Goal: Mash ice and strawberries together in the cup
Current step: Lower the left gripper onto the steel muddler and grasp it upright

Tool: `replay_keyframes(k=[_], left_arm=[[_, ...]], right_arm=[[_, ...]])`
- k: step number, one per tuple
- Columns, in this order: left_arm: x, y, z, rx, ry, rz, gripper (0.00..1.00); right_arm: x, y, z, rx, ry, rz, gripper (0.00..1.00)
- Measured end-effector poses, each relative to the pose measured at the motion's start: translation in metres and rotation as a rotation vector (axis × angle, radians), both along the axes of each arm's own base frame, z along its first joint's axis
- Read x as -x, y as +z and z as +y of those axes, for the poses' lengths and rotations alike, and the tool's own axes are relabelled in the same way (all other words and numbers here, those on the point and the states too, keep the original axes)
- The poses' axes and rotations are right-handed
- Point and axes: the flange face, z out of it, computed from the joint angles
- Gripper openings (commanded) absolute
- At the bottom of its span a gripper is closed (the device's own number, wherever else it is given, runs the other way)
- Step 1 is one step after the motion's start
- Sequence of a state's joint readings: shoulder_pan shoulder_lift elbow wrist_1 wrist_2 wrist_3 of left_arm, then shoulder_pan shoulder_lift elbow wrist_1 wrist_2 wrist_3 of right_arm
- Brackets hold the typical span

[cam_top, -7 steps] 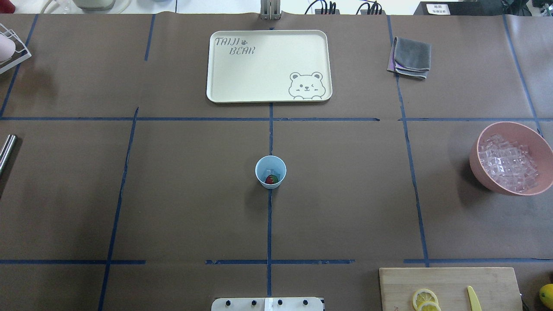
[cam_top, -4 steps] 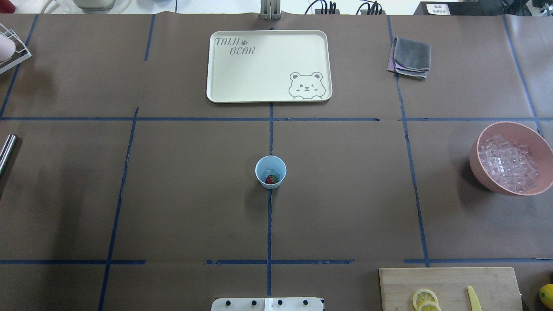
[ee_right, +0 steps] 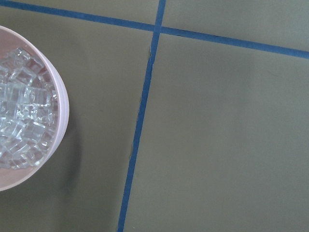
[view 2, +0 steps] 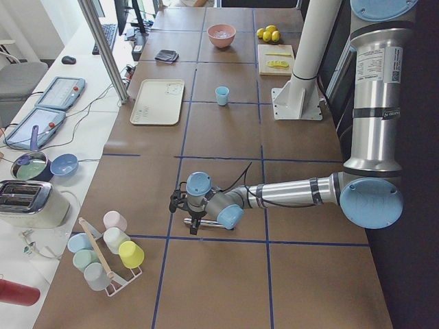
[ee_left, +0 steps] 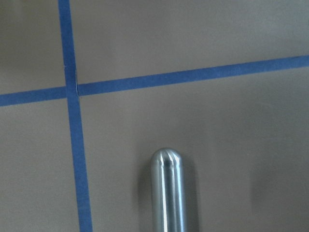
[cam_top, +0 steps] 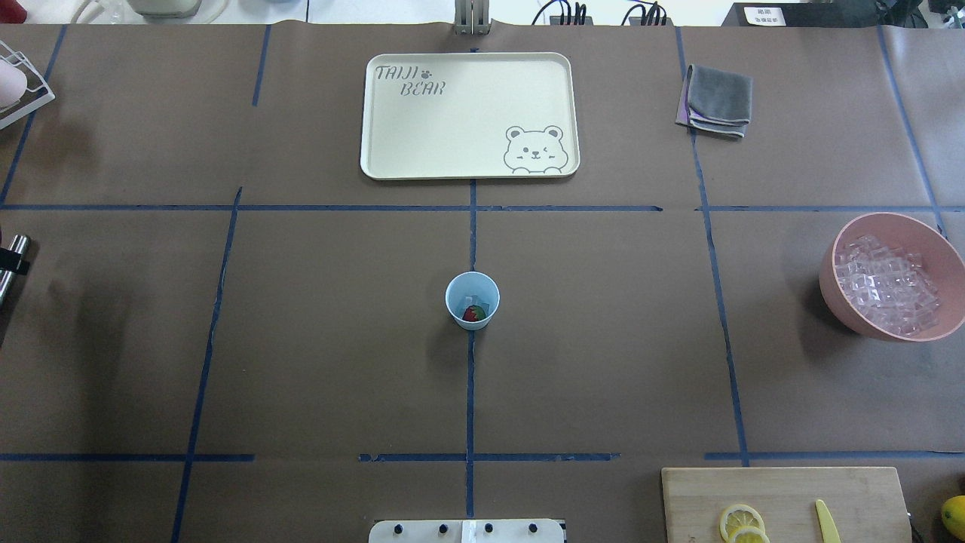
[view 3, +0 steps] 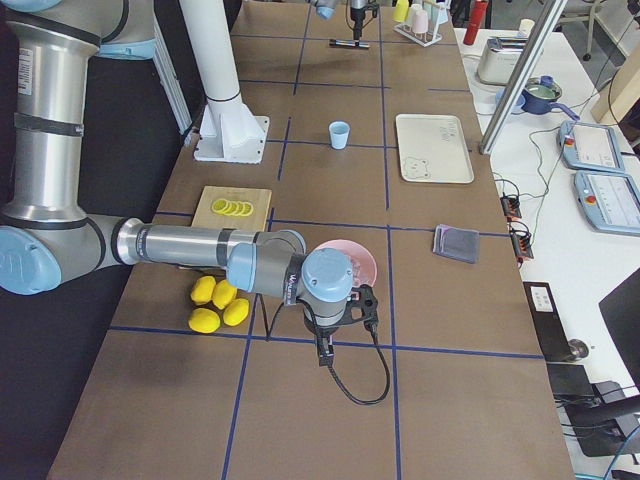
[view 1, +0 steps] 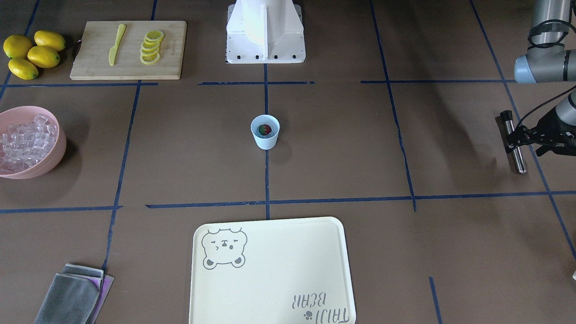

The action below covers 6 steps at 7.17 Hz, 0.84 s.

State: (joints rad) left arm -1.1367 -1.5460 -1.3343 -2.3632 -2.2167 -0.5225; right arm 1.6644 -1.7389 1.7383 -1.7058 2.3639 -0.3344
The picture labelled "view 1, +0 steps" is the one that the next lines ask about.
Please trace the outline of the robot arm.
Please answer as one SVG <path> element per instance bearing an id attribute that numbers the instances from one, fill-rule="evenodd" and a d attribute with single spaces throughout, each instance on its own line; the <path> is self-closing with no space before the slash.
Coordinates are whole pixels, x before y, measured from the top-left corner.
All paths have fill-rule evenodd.
<path id="1" fill-rule="evenodd" d="M 565 49 L 564 39 L 575 30 L 573 0 L 537 0 L 531 28 L 527 35 L 529 46 L 525 55 L 516 59 L 514 78 L 519 84 L 546 82 L 574 82 L 576 54 Z M 528 128 L 519 121 L 516 129 L 506 136 L 505 150 L 511 153 L 520 146 L 537 144 L 537 156 L 547 152 L 575 155 L 576 99 L 575 88 L 561 93 L 563 98 L 551 111 Z"/>

